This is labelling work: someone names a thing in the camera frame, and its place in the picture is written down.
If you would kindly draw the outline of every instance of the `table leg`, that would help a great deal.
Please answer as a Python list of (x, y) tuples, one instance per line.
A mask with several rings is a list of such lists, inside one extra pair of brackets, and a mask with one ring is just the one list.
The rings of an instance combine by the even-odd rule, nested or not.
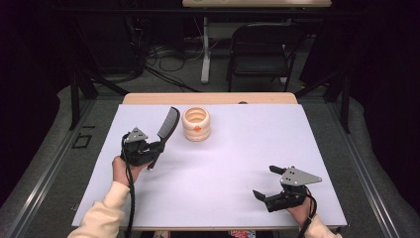
[(209, 34), (208, 34), (208, 19), (204, 17), (203, 24), (203, 41), (204, 41), (204, 59), (203, 59), (203, 68), (201, 71), (201, 83), (209, 82), (209, 73), (210, 73), (210, 52), (209, 52)]

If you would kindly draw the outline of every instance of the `gray carpet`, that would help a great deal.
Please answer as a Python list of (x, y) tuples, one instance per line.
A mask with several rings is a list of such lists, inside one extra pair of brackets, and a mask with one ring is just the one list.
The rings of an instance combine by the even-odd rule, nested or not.
[[(297, 91), (301, 87), (301, 82), (297, 78), (309, 49), (310, 44), (298, 56), (300, 62), (295, 65), (290, 91)], [(168, 73), (179, 77), (197, 90), (206, 92), (226, 91), (228, 86), (224, 79), (227, 63), (226, 52), (223, 46), (212, 51), (210, 82), (208, 84), (202, 84), (199, 79), (201, 76), (201, 59), (183, 62), (180, 59), (167, 58), (161, 61), (160, 67), (173, 66), (173, 68), (177, 68), (184, 63), (181, 70)], [(158, 61), (153, 64), (154, 61), (154, 59), (149, 59), (150, 67), (161, 70)], [(147, 71), (139, 78), (119, 85), (133, 92), (181, 91), (179, 87), (157, 79)], [(46, 187), (48, 193), (43, 197), (44, 200), (40, 202), (39, 207), (36, 207), (36, 212), (28, 218), (27, 222), (20, 223), (26, 224), (23, 228), (18, 227), (22, 229), (19, 233), (21, 237), (65, 237), (73, 229), (70, 226), (75, 214), (72, 207), (80, 201), (84, 193), (117, 106), (122, 101), (122, 97), (112, 90), (100, 84), (96, 86), (100, 96), (93, 103), (82, 99), (84, 108), (89, 105), (90, 108), (85, 112), (85, 117), (83, 117), (79, 127), (71, 132), (74, 137), (68, 143), (68, 150), (65, 150), (63, 155), (59, 155), (62, 156), (62, 163), (58, 165), (57, 173), (52, 177), (53, 183)], [(280, 90), (282, 88), (278, 82), (269, 82), (269, 80), (265, 82), (256, 82), (255, 80), (234, 81), (234, 91)], [(387, 237), (380, 227), (374, 209), (372, 209), (371, 200), (368, 199), (361, 185), (361, 180), (355, 171), (351, 150), (343, 138), (341, 128), (337, 126), (336, 118), (331, 110), (331, 108), (335, 108), (335, 105), (325, 104), (320, 99), (323, 91), (323, 88), (316, 89), (304, 98), (299, 99), (299, 103), (304, 106), (345, 216), (351, 223), (350, 227), (343, 229), (344, 237)], [(68, 138), (69, 132), (67, 129), (71, 119), (69, 89), (66, 88), (62, 91), (59, 97), (61, 108), (51, 131), (19, 185), (0, 209), (0, 219), (2, 220), (0, 237), (5, 237), (9, 229), (14, 227), (14, 224), (16, 224), (14, 222), (16, 222), (17, 217), (20, 217), (19, 213), (25, 206), (26, 200), (30, 197), (34, 187), (39, 184), (39, 180), (43, 178), (46, 169), (53, 163), (57, 153), (62, 149), (62, 143)], [(399, 237), (418, 236), (420, 233), (419, 216), (401, 199), (393, 183), (375, 159), (370, 149), (363, 109), (354, 100), (351, 103), (350, 129), (357, 150), (362, 155), (374, 186), (383, 198), (383, 203), (394, 222)], [(81, 138), (75, 143), (77, 136), (81, 136)], [(91, 136), (88, 147), (85, 149), (77, 148), (83, 146), (83, 140), (87, 138), (84, 136)], [(296, 237), (297, 230), (279, 231), (278, 233), (279, 237)]]

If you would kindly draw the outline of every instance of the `beige cup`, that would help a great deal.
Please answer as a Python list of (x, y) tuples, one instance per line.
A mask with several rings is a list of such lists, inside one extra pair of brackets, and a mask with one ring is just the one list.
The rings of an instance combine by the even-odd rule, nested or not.
[(210, 135), (210, 114), (202, 107), (191, 107), (182, 114), (185, 137), (190, 141), (203, 141)]

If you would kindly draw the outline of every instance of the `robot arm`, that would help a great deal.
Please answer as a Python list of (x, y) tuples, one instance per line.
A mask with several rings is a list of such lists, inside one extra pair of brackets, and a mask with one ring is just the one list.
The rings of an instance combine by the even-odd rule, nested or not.
[(253, 190), (256, 199), (265, 203), (268, 212), (301, 205), (307, 196), (306, 184), (322, 181), (321, 178), (300, 171), (295, 167), (282, 169), (270, 166), (269, 170), (282, 176), (280, 179), (283, 187), (281, 193), (266, 197), (264, 194)]

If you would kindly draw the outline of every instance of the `white sleeve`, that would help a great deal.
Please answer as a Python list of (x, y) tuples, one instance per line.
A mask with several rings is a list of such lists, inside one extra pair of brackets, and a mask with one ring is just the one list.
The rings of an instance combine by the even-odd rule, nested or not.
[(124, 217), (121, 209), (129, 191), (127, 186), (113, 181), (104, 200), (94, 202), (94, 205), (84, 214), (80, 226), (68, 237), (116, 237)]

